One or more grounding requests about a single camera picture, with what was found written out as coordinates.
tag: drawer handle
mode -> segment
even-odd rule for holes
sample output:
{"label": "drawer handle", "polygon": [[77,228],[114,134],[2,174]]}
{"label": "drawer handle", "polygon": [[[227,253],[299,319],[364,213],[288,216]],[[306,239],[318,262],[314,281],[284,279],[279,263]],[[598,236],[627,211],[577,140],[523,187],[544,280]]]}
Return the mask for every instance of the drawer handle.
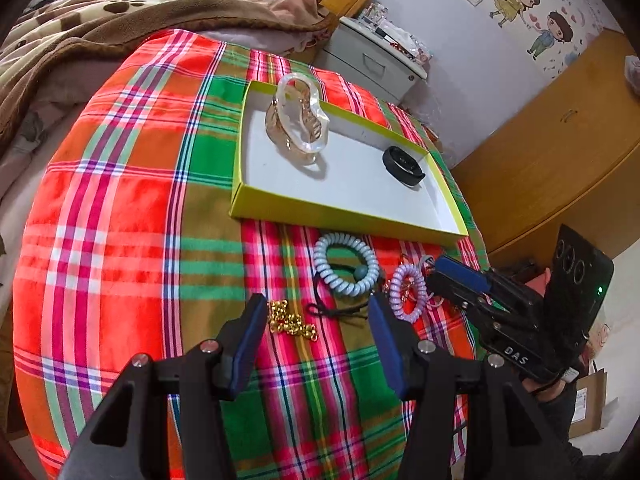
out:
{"label": "drawer handle", "polygon": [[577,113],[578,113],[578,110],[569,110],[567,113],[565,113],[565,114],[561,117],[561,119],[560,119],[561,123],[565,123],[565,122],[567,122],[567,121],[569,120],[569,118],[570,118],[572,115],[575,115],[575,114],[577,114]]}
{"label": "drawer handle", "polygon": [[367,59],[373,61],[376,65],[378,65],[381,69],[382,72],[380,73],[380,77],[382,77],[383,75],[385,75],[385,70],[386,70],[386,66],[384,66],[382,63],[380,63],[379,61],[376,61],[375,59],[373,59],[371,56],[367,56],[367,54],[365,54],[364,52],[362,53],[362,61],[364,63],[365,66],[367,66]]}

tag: blue gripper pad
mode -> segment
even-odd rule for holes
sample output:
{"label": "blue gripper pad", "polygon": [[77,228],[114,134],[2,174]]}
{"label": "blue gripper pad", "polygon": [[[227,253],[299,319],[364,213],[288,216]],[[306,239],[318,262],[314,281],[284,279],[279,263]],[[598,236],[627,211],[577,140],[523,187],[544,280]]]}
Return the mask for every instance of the blue gripper pad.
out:
{"label": "blue gripper pad", "polygon": [[448,256],[441,256],[436,260],[435,270],[477,293],[488,294],[491,291],[491,285],[482,272]]}
{"label": "blue gripper pad", "polygon": [[386,384],[399,399],[414,399],[412,361],[414,347],[420,339],[411,324],[397,319],[386,298],[376,293],[369,300],[369,326]]}
{"label": "blue gripper pad", "polygon": [[227,321],[220,329],[216,340],[222,345],[222,355],[213,379],[221,398],[234,400],[249,382],[267,315],[266,298],[253,294],[242,316]]}

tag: white floor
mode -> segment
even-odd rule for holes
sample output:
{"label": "white floor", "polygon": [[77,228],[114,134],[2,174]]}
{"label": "white floor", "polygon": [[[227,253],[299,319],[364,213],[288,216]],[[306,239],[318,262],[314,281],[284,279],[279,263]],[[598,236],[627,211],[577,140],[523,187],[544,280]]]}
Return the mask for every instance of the white floor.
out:
{"label": "white floor", "polygon": [[[604,429],[572,440],[585,454],[619,450],[640,415],[640,348],[635,348],[640,347],[640,240],[615,258],[614,264],[604,301],[611,333],[596,358],[598,368],[607,371],[605,418],[608,415],[610,420]],[[47,479],[28,436],[14,440],[12,446],[36,480]]]}

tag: yellow box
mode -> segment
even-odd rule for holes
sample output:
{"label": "yellow box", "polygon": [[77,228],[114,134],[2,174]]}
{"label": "yellow box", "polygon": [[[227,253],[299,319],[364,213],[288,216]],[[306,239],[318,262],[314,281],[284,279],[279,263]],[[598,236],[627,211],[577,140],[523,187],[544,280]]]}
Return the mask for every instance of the yellow box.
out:
{"label": "yellow box", "polygon": [[[230,215],[451,246],[468,235],[431,154],[379,124],[322,102],[327,147],[315,167],[297,166],[264,127],[276,86],[251,81],[242,104]],[[409,188],[387,173],[382,153],[399,146],[426,177]]]}

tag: plaid tablecloth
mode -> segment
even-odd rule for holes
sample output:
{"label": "plaid tablecloth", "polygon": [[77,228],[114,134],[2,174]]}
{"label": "plaid tablecloth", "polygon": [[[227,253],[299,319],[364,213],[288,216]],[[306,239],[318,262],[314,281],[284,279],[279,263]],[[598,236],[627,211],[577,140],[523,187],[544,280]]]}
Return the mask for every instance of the plaid tablecloth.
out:
{"label": "plaid tablecloth", "polygon": [[[402,110],[332,72],[183,30],[156,34],[86,106],[44,175],[24,232],[14,281],[15,364],[27,424],[50,476],[133,354],[180,355],[215,336],[260,291],[288,299],[317,324],[319,338],[267,330],[246,391],[224,403],[239,477],[394,477],[413,405],[386,386],[365,321],[304,312],[313,301],[319,232],[228,216],[248,81],[275,84],[292,70],[316,79],[325,100],[431,149],[470,232],[447,253],[486,266],[456,184]],[[388,273],[402,253],[417,262],[442,252],[365,240]],[[348,259],[339,250],[335,257]],[[324,288],[321,295],[335,306]],[[471,327],[448,304],[425,311],[415,329],[457,355],[475,355]],[[183,476],[179,417],[170,399],[172,478]],[[459,398],[456,424],[464,417]],[[455,457],[464,452],[463,435]]]}

